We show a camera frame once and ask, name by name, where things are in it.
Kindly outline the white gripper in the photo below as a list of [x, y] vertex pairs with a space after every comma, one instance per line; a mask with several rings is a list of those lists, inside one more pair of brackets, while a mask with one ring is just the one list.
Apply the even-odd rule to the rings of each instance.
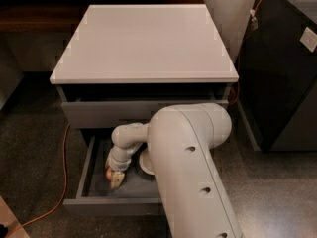
[[132, 156], [137, 152], [137, 148], [122, 149], [117, 146], [113, 146], [108, 155], [108, 159], [105, 162], [105, 170], [110, 168], [111, 173], [110, 186], [112, 189], [118, 188], [124, 178], [124, 171], [129, 167]]

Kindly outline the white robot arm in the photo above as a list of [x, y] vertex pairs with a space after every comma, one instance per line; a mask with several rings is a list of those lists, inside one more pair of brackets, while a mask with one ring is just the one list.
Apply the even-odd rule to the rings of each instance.
[[146, 144], [172, 238], [245, 238], [210, 154], [231, 130], [230, 115], [216, 103], [164, 107], [147, 124], [115, 128], [108, 178]]

